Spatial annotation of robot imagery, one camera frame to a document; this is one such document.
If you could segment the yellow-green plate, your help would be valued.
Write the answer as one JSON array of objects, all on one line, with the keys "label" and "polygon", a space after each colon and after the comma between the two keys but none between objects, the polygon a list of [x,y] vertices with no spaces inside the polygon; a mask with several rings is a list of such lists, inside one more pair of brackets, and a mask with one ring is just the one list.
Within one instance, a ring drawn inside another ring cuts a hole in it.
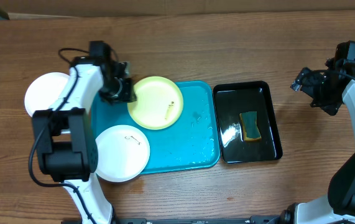
[{"label": "yellow-green plate", "polygon": [[165,129],[174,124],[183,111],[183,95],[177,84],[164,77],[147,77],[134,85],[136,101],[127,104],[130,117],[139,126]]}]

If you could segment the white plate with stain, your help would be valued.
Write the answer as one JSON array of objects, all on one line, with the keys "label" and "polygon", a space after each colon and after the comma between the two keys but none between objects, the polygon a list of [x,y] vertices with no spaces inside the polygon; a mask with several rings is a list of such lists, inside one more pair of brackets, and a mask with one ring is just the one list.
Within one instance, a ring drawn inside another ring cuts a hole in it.
[{"label": "white plate with stain", "polygon": [[50,72],[35,79],[28,87],[25,97],[25,110],[30,117],[37,110],[47,110],[58,99],[69,76],[61,72]]}]

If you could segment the yellow green sponge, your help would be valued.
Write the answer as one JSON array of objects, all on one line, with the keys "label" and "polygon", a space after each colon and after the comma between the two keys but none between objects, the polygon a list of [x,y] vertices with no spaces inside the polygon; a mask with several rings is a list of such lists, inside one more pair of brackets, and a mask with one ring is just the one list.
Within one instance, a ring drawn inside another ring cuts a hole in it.
[{"label": "yellow green sponge", "polygon": [[245,141],[258,141],[262,139],[257,127],[257,112],[248,111],[239,115],[242,123],[242,134]]}]

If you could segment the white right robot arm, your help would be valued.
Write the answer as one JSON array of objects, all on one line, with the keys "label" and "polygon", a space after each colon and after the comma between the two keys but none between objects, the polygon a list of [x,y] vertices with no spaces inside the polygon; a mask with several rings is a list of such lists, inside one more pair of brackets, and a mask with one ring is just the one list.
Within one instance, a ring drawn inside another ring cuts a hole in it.
[{"label": "white right robot arm", "polygon": [[[312,97],[312,107],[329,113],[346,105],[355,140],[355,57],[333,57],[325,70],[303,68],[292,89]],[[294,203],[272,223],[355,223],[355,152],[332,177],[328,193],[305,203]]]}]

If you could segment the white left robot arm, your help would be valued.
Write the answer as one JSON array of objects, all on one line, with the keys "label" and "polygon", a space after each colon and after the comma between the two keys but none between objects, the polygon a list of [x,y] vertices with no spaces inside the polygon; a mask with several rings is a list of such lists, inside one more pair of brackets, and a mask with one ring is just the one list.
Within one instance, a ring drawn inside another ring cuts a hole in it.
[{"label": "white left robot arm", "polygon": [[41,187],[66,189],[82,223],[119,223],[95,173],[99,155],[88,113],[96,95],[110,103],[134,101],[129,64],[90,55],[68,65],[70,79],[60,97],[33,114],[29,175]]}]

